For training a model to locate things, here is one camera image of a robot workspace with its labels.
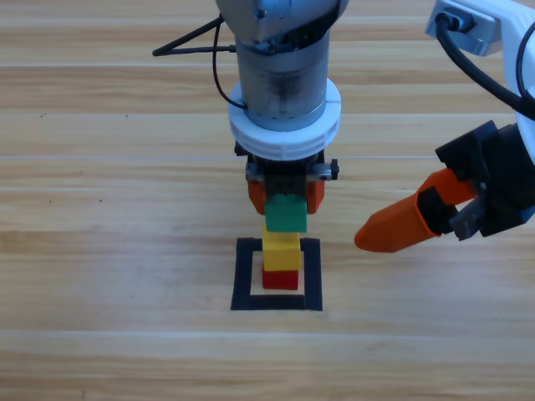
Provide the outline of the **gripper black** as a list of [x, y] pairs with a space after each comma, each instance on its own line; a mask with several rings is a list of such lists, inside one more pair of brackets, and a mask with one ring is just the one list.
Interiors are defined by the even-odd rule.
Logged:
[[493, 121], [436, 149], [447, 168], [432, 173], [419, 192], [435, 188], [447, 205], [468, 206], [449, 216], [446, 227], [463, 241], [510, 230], [534, 214], [534, 163], [516, 124]]
[[[238, 142], [237, 156], [246, 156], [250, 201], [265, 215], [267, 196], [306, 196], [307, 212], [315, 214], [325, 196], [325, 181], [337, 180], [339, 162], [325, 159], [324, 151], [304, 159], [269, 160], [245, 150]], [[355, 234], [355, 245], [364, 251], [393, 253], [451, 231], [449, 220], [456, 207], [447, 204], [432, 186], [375, 212]]]

